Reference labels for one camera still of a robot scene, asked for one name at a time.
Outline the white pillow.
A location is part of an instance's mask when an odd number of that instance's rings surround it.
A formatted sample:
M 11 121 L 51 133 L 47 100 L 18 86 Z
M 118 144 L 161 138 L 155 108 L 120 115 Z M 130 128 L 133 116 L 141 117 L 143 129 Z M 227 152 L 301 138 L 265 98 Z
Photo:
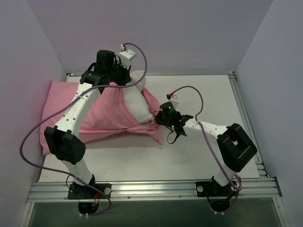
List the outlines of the white pillow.
M 138 84 L 123 88 L 125 104 L 140 124 L 152 120 L 149 106 L 142 94 L 145 84 L 146 78 L 143 78 Z

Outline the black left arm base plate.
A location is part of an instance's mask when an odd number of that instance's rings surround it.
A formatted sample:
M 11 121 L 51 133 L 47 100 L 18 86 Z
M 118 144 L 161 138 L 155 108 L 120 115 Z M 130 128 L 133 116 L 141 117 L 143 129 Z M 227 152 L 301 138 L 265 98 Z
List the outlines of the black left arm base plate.
M 95 188 L 102 191 L 110 198 L 111 187 L 112 185 L 109 183 L 97 183 L 94 185 Z M 90 187 L 85 185 L 78 185 L 76 183 L 72 183 L 69 186 L 67 199 L 69 200 L 87 200 L 94 199 L 98 192 Z

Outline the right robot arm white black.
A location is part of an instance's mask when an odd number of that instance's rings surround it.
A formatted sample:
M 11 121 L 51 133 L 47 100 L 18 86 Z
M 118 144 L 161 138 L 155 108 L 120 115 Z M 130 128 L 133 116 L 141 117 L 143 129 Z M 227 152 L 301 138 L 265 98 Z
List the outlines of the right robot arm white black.
M 160 105 L 155 121 L 175 132 L 176 138 L 182 135 L 205 140 L 220 169 L 210 183 L 212 193 L 223 194 L 227 185 L 238 192 L 242 190 L 238 173 L 254 158 L 258 150 L 239 124 L 222 126 L 200 122 L 196 116 L 182 115 L 172 102 Z

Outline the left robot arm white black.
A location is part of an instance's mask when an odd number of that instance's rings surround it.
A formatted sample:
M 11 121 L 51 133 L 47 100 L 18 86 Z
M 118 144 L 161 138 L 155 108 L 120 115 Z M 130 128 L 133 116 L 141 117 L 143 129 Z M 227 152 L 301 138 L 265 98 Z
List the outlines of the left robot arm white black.
M 123 49 L 118 55 L 112 51 L 98 51 L 96 62 L 81 76 L 72 99 L 74 104 L 53 127 L 46 127 L 44 131 L 50 153 L 65 164 L 84 198 L 91 198 L 96 187 L 92 184 L 93 174 L 83 158 L 86 146 L 78 138 L 81 126 L 92 105 L 103 93 L 103 85 L 113 82 L 124 86 L 131 81 L 130 66 L 135 56 L 136 53 L 130 49 Z

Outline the pink floral pillowcase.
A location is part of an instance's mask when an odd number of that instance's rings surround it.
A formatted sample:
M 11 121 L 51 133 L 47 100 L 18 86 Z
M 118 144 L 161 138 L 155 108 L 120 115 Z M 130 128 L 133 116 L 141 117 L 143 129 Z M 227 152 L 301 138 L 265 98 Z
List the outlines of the pink floral pillowcase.
M 76 82 L 53 80 L 44 106 L 42 120 L 66 107 L 72 101 L 78 84 Z M 140 124 L 128 110 L 122 88 L 105 88 L 102 95 L 92 105 L 81 126 L 80 140 L 87 144 L 127 131 L 147 134 L 161 144 L 162 128 L 153 121 L 153 112 L 159 111 L 160 103 L 145 87 L 142 94 L 152 114 L 152 120 L 144 124 Z M 50 154 L 44 131 L 46 127 L 53 127 L 62 116 L 63 113 L 60 113 L 40 126 L 40 144 L 43 155 Z

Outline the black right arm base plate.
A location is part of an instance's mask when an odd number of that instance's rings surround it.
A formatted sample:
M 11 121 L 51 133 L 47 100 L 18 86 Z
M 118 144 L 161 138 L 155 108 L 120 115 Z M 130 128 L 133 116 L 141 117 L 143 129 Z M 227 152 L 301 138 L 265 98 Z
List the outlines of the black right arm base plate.
M 230 197 L 236 193 L 230 183 L 220 186 L 216 181 L 198 181 L 195 184 L 198 197 Z

